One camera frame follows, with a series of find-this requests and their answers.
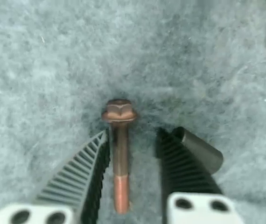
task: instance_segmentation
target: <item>copper-colored bolt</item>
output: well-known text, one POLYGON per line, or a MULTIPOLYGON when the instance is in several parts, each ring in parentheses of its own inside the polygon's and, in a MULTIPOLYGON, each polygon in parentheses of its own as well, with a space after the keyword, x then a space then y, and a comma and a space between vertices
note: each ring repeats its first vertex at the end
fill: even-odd
POLYGON ((113 138, 114 207, 119 214, 129 209, 128 124, 137 118, 131 102, 111 100, 102 119, 111 124, 113 138))

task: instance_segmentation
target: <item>screw hole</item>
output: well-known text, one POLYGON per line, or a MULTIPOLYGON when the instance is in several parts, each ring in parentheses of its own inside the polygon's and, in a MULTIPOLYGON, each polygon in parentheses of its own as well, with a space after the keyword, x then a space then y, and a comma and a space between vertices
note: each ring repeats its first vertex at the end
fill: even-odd
POLYGON ((23 224, 25 223, 29 218, 29 211, 28 210, 21 210, 18 211, 11 219, 12 224, 23 224))
POLYGON ((175 205, 181 209, 191 209, 192 208, 191 202, 186 200, 186 199, 183 199, 183 198, 176 200, 175 205))
POLYGON ((65 220, 65 215, 61 212, 53 213, 47 219, 47 224, 63 224, 65 220))
POLYGON ((224 203, 220 202, 220 201, 213 201, 211 206, 212 206, 212 209, 214 209, 214 210, 228 211, 227 206, 224 203))

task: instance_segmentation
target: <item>bolt head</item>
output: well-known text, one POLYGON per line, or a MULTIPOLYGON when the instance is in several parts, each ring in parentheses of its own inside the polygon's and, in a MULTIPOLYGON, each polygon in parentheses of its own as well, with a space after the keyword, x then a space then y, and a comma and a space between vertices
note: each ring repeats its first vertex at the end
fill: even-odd
POLYGON ((127 99, 108 101, 106 111, 102 114, 102 119, 109 123, 130 122, 136 118, 137 113, 133 110, 131 102, 127 99))

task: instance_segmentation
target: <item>gray felt surface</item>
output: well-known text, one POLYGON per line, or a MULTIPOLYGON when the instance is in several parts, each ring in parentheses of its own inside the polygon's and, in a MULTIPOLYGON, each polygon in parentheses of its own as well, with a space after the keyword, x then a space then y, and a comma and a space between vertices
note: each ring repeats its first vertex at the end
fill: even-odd
POLYGON ((0 207, 106 127, 128 98, 132 211, 161 223, 154 128, 183 125, 225 156, 214 177, 247 224, 266 223, 266 0, 0 0, 0 207))

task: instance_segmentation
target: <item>black rubber pad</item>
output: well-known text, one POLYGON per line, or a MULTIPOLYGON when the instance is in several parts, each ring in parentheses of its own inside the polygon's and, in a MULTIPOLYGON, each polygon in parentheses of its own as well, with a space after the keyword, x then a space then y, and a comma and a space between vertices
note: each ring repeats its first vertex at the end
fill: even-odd
POLYGON ((98 210, 100 207, 101 191, 103 187, 103 175, 110 162, 109 142, 105 143, 98 155, 97 164, 94 169, 92 182, 88 191, 88 196, 83 207, 81 215, 82 224, 96 224, 98 219, 98 210))
POLYGON ((162 128, 157 131, 156 155, 161 161, 162 221, 167 223, 167 198, 174 192, 222 194, 203 164, 162 128))

